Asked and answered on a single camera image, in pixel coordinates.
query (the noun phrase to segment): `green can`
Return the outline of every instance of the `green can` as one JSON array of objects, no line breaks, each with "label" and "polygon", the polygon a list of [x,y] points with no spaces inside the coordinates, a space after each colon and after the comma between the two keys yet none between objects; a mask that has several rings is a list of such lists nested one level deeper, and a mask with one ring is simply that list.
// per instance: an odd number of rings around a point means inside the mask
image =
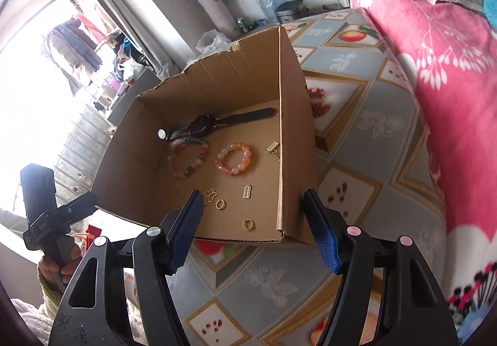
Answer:
[{"label": "green can", "polygon": [[250,31],[249,27],[247,27],[247,25],[245,25],[243,18],[238,18],[237,24],[238,24],[238,28],[240,28],[240,31],[242,31],[243,33],[247,33],[248,31]]}]

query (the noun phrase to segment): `screw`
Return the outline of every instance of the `screw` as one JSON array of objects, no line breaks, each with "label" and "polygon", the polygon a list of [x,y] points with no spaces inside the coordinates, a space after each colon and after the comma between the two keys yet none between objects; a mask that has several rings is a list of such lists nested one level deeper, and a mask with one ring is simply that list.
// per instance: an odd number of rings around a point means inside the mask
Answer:
[{"label": "screw", "polygon": [[356,227],[356,226],[350,226],[350,227],[347,227],[347,233],[349,233],[350,235],[361,235],[361,229],[359,227]]},{"label": "screw", "polygon": [[147,235],[149,237],[155,237],[156,235],[159,235],[161,232],[160,227],[149,227],[147,230]]},{"label": "screw", "polygon": [[406,247],[409,247],[413,244],[413,241],[410,237],[408,237],[407,235],[403,235],[401,237],[401,244],[402,245],[405,245]]},{"label": "screw", "polygon": [[102,245],[104,245],[105,243],[107,242],[107,238],[105,237],[96,237],[93,241],[93,243],[98,246],[98,247],[101,247]]}]

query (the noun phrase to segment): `plastic bag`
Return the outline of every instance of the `plastic bag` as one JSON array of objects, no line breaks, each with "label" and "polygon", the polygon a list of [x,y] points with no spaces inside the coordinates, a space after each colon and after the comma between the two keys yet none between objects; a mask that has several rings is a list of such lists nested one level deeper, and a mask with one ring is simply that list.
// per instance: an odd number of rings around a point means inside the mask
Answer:
[{"label": "plastic bag", "polygon": [[202,55],[205,55],[214,52],[215,50],[222,49],[230,43],[231,40],[228,39],[226,35],[213,29],[204,34],[200,41],[198,41],[196,48]]},{"label": "plastic bag", "polygon": [[138,77],[145,66],[135,62],[134,59],[128,59],[125,62],[118,64],[117,68],[118,70],[123,71],[123,80],[126,81]]}]

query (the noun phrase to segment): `patterned tablecloth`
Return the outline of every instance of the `patterned tablecloth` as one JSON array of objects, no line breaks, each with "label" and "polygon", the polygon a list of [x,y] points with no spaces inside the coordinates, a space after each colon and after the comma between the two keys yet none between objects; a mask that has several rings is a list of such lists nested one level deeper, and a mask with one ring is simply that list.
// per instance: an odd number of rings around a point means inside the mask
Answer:
[{"label": "patterned tablecloth", "polygon": [[[371,236],[411,236],[440,281],[445,219],[437,162],[396,58],[358,10],[285,29],[315,116],[320,198]],[[193,346],[311,346],[339,280],[313,248],[197,240],[168,284]],[[374,333],[379,291],[375,277],[363,342]]]}]

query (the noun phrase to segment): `poster roll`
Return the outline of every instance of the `poster roll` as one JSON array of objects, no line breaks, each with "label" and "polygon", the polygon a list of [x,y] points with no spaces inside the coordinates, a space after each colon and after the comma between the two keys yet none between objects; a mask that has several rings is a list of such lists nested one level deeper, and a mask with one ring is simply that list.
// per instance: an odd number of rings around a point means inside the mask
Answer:
[{"label": "poster roll", "polygon": [[229,39],[239,38],[242,32],[222,0],[198,0],[219,32]]}]

